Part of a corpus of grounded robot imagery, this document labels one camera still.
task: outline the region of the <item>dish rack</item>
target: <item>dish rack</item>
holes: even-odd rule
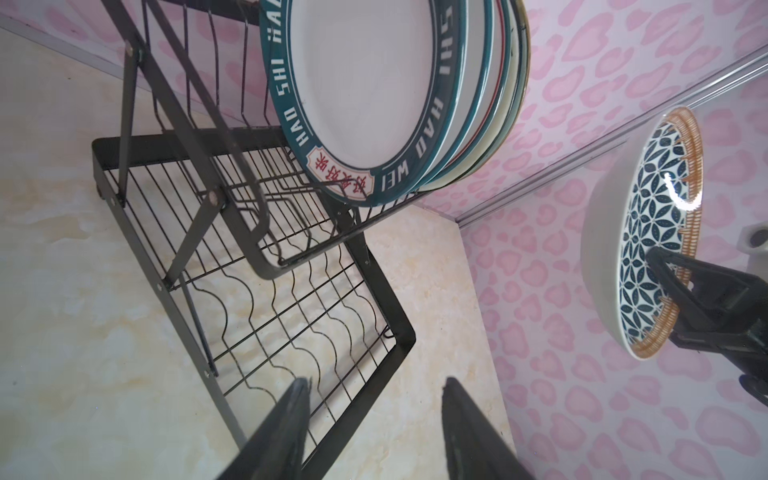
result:
[[[258,3],[171,0],[180,8],[174,26],[158,0],[137,0],[141,11],[130,13],[125,1],[102,0],[125,40],[125,63],[121,135],[92,144],[98,193],[239,447],[295,378],[310,379],[303,478],[322,478],[415,343],[363,230],[419,195],[345,205],[323,192],[343,180],[304,174],[273,126],[266,86],[253,121],[245,72]],[[209,22],[209,52],[192,52],[192,15]],[[217,18],[243,23],[240,115],[226,120]],[[183,94],[153,53],[159,35],[183,72]],[[190,58],[209,54],[216,74],[206,86]],[[158,134],[133,135],[140,73]]]

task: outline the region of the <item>pink patterned wallpaper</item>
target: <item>pink patterned wallpaper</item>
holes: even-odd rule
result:
[[[123,3],[139,30],[144,32],[141,0],[123,0]],[[169,22],[179,39],[183,39],[183,12],[179,5],[160,2]],[[123,65],[124,42],[114,27],[101,0],[0,0],[0,14],[25,23],[60,40],[66,41],[93,55],[116,65]],[[152,52],[161,66],[170,86],[186,91],[184,71],[167,40],[149,14]],[[243,74],[243,43],[245,25],[228,18],[214,16],[214,27],[219,51],[219,102],[223,114],[241,120],[240,86]],[[207,13],[188,10],[190,58],[216,101],[216,67],[214,42]],[[257,26],[250,26],[248,34],[245,112],[252,125],[265,125],[263,118],[266,75],[261,58],[261,46]],[[192,93],[193,101],[197,94]],[[272,104],[269,102],[270,121],[276,123]]]
[[[425,199],[451,217],[768,44],[766,0],[526,2],[518,123],[477,173]]]
[[[768,220],[768,75],[695,112],[704,137],[697,257]],[[581,278],[584,209],[610,153],[462,231],[520,459],[541,480],[764,480],[768,408],[722,356],[668,343],[645,362],[604,330]]]

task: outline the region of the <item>white plate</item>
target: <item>white plate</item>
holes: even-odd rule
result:
[[[497,83],[501,86],[501,91],[496,93],[483,125],[475,135],[474,141],[465,150],[463,158],[457,159],[443,169],[434,180],[419,188],[420,191],[436,190],[458,180],[483,157],[504,126],[515,93],[520,53],[517,22],[509,4],[506,0],[497,0],[497,9],[501,12],[499,26],[501,38],[498,44],[503,63]]]
[[[456,115],[445,138],[446,142],[438,152],[438,158],[441,160],[419,181],[420,184],[429,182],[445,165],[453,162],[463,153],[462,148],[469,143],[473,137],[472,134],[478,130],[481,123],[478,112],[486,112],[491,103],[489,94],[486,106],[483,107],[483,96],[487,90],[488,70],[493,52],[494,9],[494,0],[475,1],[468,4],[465,68]],[[498,53],[498,66],[501,66],[501,52]]]
[[[297,160],[328,193],[384,204],[438,163],[462,77],[466,1],[262,2],[273,103]]]
[[[469,134],[454,157],[440,171],[433,172],[428,181],[423,181],[419,191],[434,190],[445,186],[440,183],[440,180],[452,174],[457,168],[461,168],[468,157],[473,157],[475,149],[482,142],[482,138],[490,127],[495,112],[499,111],[502,91],[506,84],[504,58],[505,49],[509,49],[509,34],[505,27],[507,24],[503,19],[502,6],[505,0],[491,0],[491,2],[493,6],[491,9],[493,18],[491,57],[488,73],[482,85],[478,86],[483,89],[483,92],[477,114],[472,119]]]

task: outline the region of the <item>black metal frame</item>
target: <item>black metal frame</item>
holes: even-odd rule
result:
[[[419,198],[418,194],[407,194],[391,204],[368,209],[365,213],[361,213],[360,209],[333,200],[330,196],[324,194],[324,189],[329,184],[344,184],[348,180],[333,180],[323,183],[310,181],[293,156],[293,152],[288,148],[285,137],[279,128],[251,127],[244,113],[242,114],[242,120],[247,125],[246,127],[231,128],[227,126],[218,108],[218,84],[217,101],[214,101],[190,60],[188,45],[186,45],[187,40],[185,39],[185,45],[182,45],[170,22],[165,17],[158,0],[143,0],[142,2],[145,18],[144,36],[142,36],[131,20],[121,0],[102,0],[102,3],[126,42],[124,90],[121,136],[119,139],[100,139],[101,144],[95,144],[94,149],[98,148],[104,158],[113,157],[110,152],[111,149],[117,149],[118,151],[117,159],[120,173],[118,199],[120,205],[124,205],[127,190],[129,158],[131,159],[130,166],[134,166],[137,164],[147,164],[147,162],[158,163],[174,157],[188,157],[192,160],[195,170],[200,175],[200,179],[205,186],[206,192],[201,192],[201,194],[215,190],[224,196],[223,208],[221,210],[222,218],[227,222],[230,232],[243,251],[248,263],[262,278],[273,279],[316,257],[323,251],[339,245],[358,232],[395,213],[400,207],[404,207]],[[244,8],[238,0],[222,0],[221,2],[174,0],[173,3],[195,9],[207,7],[205,11],[209,15],[225,15],[229,18],[236,18],[237,13],[240,12],[240,20],[242,21],[252,18],[257,14],[254,11],[258,9],[257,4]],[[161,67],[155,61],[148,43],[145,41],[144,37],[149,35],[147,26],[147,16],[149,14],[151,14],[151,17],[167,39],[187,76],[186,114],[164,77]],[[247,47],[244,45],[244,58],[246,57],[246,49]],[[243,75],[245,72],[244,62],[245,60],[243,60]],[[177,139],[169,142],[168,139],[164,138],[167,135],[131,136],[136,78],[140,70],[151,87],[155,101],[159,102],[173,127],[173,131],[166,130],[158,116],[163,132],[165,134],[175,134]],[[215,128],[200,129],[196,126],[190,111],[191,91],[197,93],[200,103],[210,116]],[[266,112],[263,113],[263,116],[264,120],[269,123]],[[264,160],[263,162],[266,172],[259,171],[253,157],[251,157],[251,162],[249,162],[246,156],[243,155],[243,152],[247,153],[267,148],[273,148],[275,151],[271,153],[272,157],[269,160]],[[158,155],[159,151],[163,151],[164,155]],[[212,159],[220,154],[229,155],[236,164],[237,180],[226,178],[221,169],[217,168],[215,161]],[[324,225],[330,227],[331,231],[326,230],[324,232],[327,238],[315,242],[314,245],[311,245],[312,242],[308,241],[306,249],[290,256],[283,255],[283,252],[279,251],[276,255],[276,261],[268,260],[264,253],[265,249],[259,247],[260,242],[263,246],[266,242],[272,240],[280,249],[280,246],[284,245],[283,242],[286,241],[285,238],[279,238],[280,235],[275,231],[275,226],[272,225],[274,222],[270,215],[268,203],[288,203],[292,210],[301,212],[304,206],[297,207],[296,203],[307,202],[306,196],[308,195],[320,197],[326,209],[328,206],[332,207],[328,210],[330,216],[323,218],[319,222],[320,225],[311,225],[311,227],[320,227],[320,229],[323,229]],[[252,221],[250,224],[244,216],[245,213],[251,216]],[[300,213],[296,216],[300,221],[302,220]],[[336,218],[339,217],[349,217],[352,220],[351,222],[343,221],[343,224],[346,226],[345,230],[338,228]]]

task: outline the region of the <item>beige marble surface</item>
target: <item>beige marble surface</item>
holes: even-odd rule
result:
[[[121,82],[0,47],[0,478],[215,478],[236,446],[94,192]],[[136,118],[155,131],[147,92]],[[327,478],[446,478],[446,376],[511,444],[458,228],[410,207],[367,238],[418,341]]]

